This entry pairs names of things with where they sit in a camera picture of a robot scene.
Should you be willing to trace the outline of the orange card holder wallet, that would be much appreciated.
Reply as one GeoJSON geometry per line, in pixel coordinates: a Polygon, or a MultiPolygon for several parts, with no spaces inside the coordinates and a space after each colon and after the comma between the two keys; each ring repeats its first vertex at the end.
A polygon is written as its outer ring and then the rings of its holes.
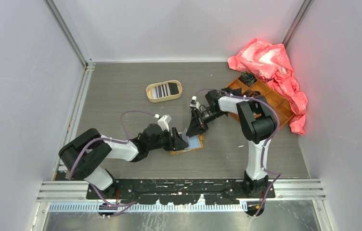
{"type": "Polygon", "coordinates": [[[187,131],[187,129],[184,129],[182,132],[179,132],[179,134],[181,135],[182,139],[185,140],[189,144],[189,146],[183,150],[170,151],[169,153],[171,155],[182,154],[182,153],[186,153],[186,152],[204,148],[204,139],[205,139],[204,135],[199,134],[199,135],[196,135],[193,137],[188,137],[186,135],[186,131],[187,131]]]}

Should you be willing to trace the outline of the black credit card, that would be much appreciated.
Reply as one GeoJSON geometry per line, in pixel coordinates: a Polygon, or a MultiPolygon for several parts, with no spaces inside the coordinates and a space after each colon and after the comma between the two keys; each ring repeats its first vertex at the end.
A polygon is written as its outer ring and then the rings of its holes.
{"type": "Polygon", "coordinates": [[[177,95],[180,93],[178,85],[174,82],[168,83],[168,90],[170,95],[177,95]]]}

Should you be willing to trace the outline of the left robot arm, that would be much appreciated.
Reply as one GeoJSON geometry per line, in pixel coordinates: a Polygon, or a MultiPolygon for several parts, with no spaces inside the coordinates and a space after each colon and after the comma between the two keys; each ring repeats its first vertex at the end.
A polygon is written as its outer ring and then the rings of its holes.
{"type": "Polygon", "coordinates": [[[146,158],[150,151],[180,151],[189,146],[176,128],[162,129],[158,124],[150,124],[137,137],[121,141],[90,128],[59,151],[59,157],[69,171],[70,180],[85,180],[98,189],[106,199],[117,193],[113,176],[101,163],[105,159],[121,159],[138,162],[146,158]]]}

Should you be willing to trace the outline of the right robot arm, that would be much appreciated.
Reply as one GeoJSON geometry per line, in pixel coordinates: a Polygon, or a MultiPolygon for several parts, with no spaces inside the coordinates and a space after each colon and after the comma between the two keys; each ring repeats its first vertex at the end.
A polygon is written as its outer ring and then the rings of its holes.
{"type": "Polygon", "coordinates": [[[243,190],[255,198],[268,186],[266,167],[268,141],[278,129],[277,118],[266,98],[248,94],[241,88],[210,90],[205,95],[208,106],[199,103],[196,96],[190,101],[191,122],[185,136],[203,134],[209,122],[229,113],[237,114],[243,136],[248,141],[248,164],[245,169],[243,190]]]}

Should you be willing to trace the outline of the stack of striped cards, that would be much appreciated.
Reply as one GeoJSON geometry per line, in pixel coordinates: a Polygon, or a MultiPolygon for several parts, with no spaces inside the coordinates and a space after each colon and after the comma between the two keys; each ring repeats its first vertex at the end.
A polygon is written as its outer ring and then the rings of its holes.
{"type": "Polygon", "coordinates": [[[169,90],[168,90],[168,84],[161,84],[161,85],[154,86],[151,89],[151,93],[152,93],[153,99],[159,99],[159,98],[170,96],[169,90]]]}

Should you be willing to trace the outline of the beige oval tray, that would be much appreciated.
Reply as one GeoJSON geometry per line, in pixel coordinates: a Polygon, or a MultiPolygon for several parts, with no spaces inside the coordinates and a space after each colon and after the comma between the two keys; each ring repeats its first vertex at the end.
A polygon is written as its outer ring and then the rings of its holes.
{"type": "Polygon", "coordinates": [[[179,81],[169,80],[148,85],[146,87],[146,95],[151,103],[160,103],[180,98],[182,90],[179,81]]]}

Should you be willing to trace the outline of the dark rolled item left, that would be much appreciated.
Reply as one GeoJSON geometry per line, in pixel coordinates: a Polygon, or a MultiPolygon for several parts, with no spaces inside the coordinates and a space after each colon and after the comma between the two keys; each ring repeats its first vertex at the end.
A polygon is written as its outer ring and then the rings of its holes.
{"type": "Polygon", "coordinates": [[[242,96],[241,88],[232,89],[230,87],[226,87],[226,88],[222,88],[221,91],[224,92],[225,94],[229,94],[229,95],[233,95],[233,96],[239,96],[239,97],[242,96]]]}

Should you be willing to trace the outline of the dark rolled item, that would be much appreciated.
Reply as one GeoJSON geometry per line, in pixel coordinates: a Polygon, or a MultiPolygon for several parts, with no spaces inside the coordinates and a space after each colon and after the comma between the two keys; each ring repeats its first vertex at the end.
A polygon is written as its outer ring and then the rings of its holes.
{"type": "Polygon", "coordinates": [[[255,77],[254,74],[250,73],[250,72],[243,72],[240,77],[239,80],[245,84],[246,86],[250,87],[252,86],[254,83],[256,83],[257,78],[255,77]]]}
{"type": "Polygon", "coordinates": [[[239,97],[242,96],[241,88],[232,89],[230,87],[226,87],[226,88],[222,88],[221,91],[224,92],[225,94],[229,94],[229,95],[233,95],[233,96],[239,96],[239,97]]]}
{"type": "Polygon", "coordinates": [[[253,91],[253,90],[247,90],[243,93],[243,96],[245,98],[248,98],[248,97],[256,98],[260,95],[261,95],[261,93],[259,91],[253,91]]]}

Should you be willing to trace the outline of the dark rolled item right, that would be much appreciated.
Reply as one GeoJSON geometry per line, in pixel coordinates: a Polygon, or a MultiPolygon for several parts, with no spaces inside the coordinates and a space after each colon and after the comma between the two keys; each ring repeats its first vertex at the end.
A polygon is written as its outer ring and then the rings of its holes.
{"type": "Polygon", "coordinates": [[[253,91],[253,90],[247,90],[243,93],[243,96],[245,98],[248,98],[248,97],[256,98],[260,95],[261,95],[261,93],[259,91],[253,91]]]}

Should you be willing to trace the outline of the dark rolled item upper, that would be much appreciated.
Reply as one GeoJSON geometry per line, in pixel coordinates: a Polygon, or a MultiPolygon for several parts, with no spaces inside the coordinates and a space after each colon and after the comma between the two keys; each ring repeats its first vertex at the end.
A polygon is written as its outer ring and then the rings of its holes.
{"type": "Polygon", "coordinates": [[[255,77],[254,74],[250,73],[250,72],[243,72],[240,77],[239,80],[245,84],[246,86],[250,87],[252,86],[254,83],[256,83],[257,78],[255,77]]]}

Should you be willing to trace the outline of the orange compartment organizer box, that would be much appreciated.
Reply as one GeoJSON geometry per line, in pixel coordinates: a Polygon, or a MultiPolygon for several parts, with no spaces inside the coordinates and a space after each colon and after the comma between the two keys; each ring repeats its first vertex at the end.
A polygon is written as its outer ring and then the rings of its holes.
{"type": "Polygon", "coordinates": [[[258,78],[251,86],[248,86],[239,78],[236,78],[234,81],[230,82],[227,87],[233,90],[241,88],[242,93],[245,93],[246,91],[259,91],[265,96],[268,104],[277,113],[280,119],[279,128],[284,127],[295,115],[291,109],[290,102],[258,78]]]}

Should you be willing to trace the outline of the pink plastic bag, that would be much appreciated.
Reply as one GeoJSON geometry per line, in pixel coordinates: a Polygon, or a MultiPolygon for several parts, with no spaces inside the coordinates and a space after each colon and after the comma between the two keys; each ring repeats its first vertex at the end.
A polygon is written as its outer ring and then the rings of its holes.
{"type": "Polygon", "coordinates": [[[251,72],[288,100],[295,114],[289,122],[291,131],[298,135],[305,134],[308,99],[294,77],[295,72],[283,44],[273,45],[254,38],[235,56],[229,57],[227,63],[232,70],[251,72]]]}

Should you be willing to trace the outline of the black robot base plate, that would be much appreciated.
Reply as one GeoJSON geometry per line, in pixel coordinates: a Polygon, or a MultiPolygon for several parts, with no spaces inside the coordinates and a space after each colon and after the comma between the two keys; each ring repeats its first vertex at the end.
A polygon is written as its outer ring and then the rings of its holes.
{"type": "Polygon", "coordinates": [[[206,205],[234,205],[242,199],[274,198],[275,191],[244,191],[242,179],[117,179],[101,195],[106,200],[118,199],[126,204],[194,205],[203,197],[206,205]]]}

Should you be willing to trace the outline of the aluminium front rail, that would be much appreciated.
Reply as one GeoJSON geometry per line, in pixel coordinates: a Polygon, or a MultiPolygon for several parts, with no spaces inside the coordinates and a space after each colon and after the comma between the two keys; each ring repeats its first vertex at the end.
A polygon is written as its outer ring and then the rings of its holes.
{"type": "Polygon", "coordinates": [[[103,216],[126,212],[257,213],[274,201],[323,201],[318,179],[282,179],[256,195],[247,195],[238,179],[118,179],[112,197],[98,197],[85,181],[45,181],[37,201],[51,212],[96,212],[103,216]]]}

